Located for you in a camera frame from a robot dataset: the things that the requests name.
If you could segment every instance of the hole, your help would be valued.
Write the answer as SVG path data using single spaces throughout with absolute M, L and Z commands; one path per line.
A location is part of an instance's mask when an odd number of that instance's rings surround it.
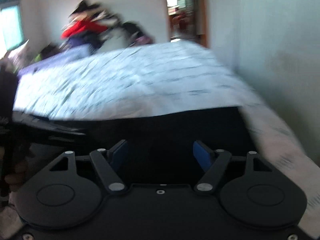
M 298 236 L 297 235 L 291 235 L 288 237 L 288 240 L 298 240 Z
M 54 165 L 50 171 L 67 171 L 68 170 L 68 158 L 64 157 L 56 165 Z
M 267 171 L 271 172 L 272 170 L 266 166 L 260 159 L 254 158 L 253 159 L 253 170 L 254 171 Z
M 163 195 L 165 193 L 165 191 L 163 189 L 159 189 L 156 191 L 156 193 L 159 195 Z
M 26 234 L 24 234 L 24 235 L 22 236 L 22 239 L 23 239 L 23 240 L 33 240 L 34 237 L 33 237 L 33 235 L 31 235 L 31 234 L 29 234 L 29 233 L 26 233 Z

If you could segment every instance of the window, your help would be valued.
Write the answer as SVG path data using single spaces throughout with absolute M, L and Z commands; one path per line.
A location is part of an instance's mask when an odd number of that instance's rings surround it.
M 18 2 L 0 5 L 0 58 L 23 43 L 24 36 Z
M 178 0 L 167 0 L 167 6 L 168 7 L 178 6 Z

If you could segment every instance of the black device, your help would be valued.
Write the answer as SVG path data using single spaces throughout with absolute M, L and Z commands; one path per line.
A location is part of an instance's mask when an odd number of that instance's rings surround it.
M 297 227 L 304 193 L 256 152 L 233 156 L 195 141 L 206 172 L 192 188 L 126 185 L 115 170 L 129 150 L 122 140 L 60 155 L 17 193 L 26 226 L 13 239 L 310 239 Z

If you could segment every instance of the pillow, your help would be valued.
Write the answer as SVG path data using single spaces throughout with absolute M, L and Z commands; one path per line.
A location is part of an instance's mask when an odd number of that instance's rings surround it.
M 29 66 L 32 61 L 32 56 L 29 51 L 28 42 L 29 40 L 17 49 L 7 52 L 4 56 L 4 58 L 10 60 L 12 64 L 15 66 L 14 72 L 17 72 L 23 69 L 24 67 Z

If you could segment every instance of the mattress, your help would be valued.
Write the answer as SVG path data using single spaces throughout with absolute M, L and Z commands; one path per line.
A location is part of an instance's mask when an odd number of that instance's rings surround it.
M 51 120 L 110 120 L 238 106 L 260 153 L 307 195 L 300 227 L 320 236 L 320 169 L 294 133 L 211 50 L 181 41 L 114 50 L 26 74 L 14 110 Z

